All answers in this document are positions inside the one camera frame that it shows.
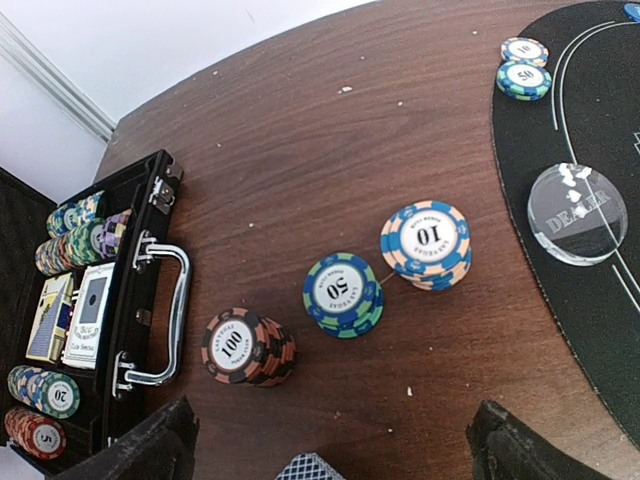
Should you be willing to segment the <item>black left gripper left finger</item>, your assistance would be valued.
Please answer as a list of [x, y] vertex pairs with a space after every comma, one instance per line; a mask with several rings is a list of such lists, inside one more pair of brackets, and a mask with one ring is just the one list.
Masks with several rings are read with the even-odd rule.
[[163, 408], [112, 446], [58, 474], [58, 479], [191, 479], [199, 420], [186, 397]]

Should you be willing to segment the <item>clear acrylic dealer button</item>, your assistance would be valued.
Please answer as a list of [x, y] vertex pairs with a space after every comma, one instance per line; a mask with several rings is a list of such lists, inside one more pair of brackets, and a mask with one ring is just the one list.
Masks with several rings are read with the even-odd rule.
[[621, 246], [629, 226], [615, 185], [590, 166], [559, 163], [534, 181], [527, 203], [530, 229], [557, 260], [593, 266]]

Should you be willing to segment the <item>blue small blind button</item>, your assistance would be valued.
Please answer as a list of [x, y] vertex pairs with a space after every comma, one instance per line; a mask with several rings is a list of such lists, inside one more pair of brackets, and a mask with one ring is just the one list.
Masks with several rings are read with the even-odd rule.
[[631, 21], [640, 22], [640, 4], [638, 2], [625, 3], [623, 11]]

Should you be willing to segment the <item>blue cream 10 chip stack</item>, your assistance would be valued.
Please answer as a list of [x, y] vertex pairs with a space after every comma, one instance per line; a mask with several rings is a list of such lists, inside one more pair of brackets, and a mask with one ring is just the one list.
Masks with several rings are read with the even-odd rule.
[[380, 249], [385, 262], [414, 287], [451, 289], [471, 268], [471, 231], [456, 207], [434, 200], [412, 203], [384, 223]]

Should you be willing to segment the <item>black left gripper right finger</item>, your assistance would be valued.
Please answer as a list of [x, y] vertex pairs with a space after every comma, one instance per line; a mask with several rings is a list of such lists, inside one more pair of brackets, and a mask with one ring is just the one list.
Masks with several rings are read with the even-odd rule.
[[493, 400], [481, 402], [466, 437], [474, 479], [598, 479]]

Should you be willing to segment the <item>blue green 50 chip stack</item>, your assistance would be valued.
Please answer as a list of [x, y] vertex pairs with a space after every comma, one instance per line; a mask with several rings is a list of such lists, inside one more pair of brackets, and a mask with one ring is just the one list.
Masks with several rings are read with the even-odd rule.
[[354, 339], [370, 332], [384, 311], [384, 292], [371, 266], [349, 252], [319, 260], [303, 284], [305, 311], [326, 334]]

